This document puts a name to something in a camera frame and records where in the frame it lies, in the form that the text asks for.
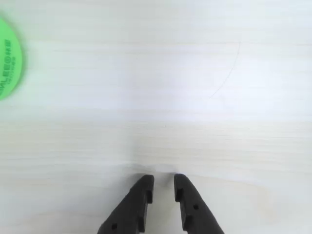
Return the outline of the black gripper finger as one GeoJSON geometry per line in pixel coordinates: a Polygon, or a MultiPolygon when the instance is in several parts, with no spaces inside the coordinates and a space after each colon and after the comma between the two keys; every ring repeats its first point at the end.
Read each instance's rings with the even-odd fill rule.
{"type": "Polygon", "coordinates": [[[213,213],[184,174],[174,175],[175,201],[180,204],[182,229],[189,234],[222,234],[213,213]]]}
{"type": "Polygon", "coordinates": [[[143,175],[100,226],[99,234],[145,232],[148,205],[153,202],[153,175],[143,175]]]}

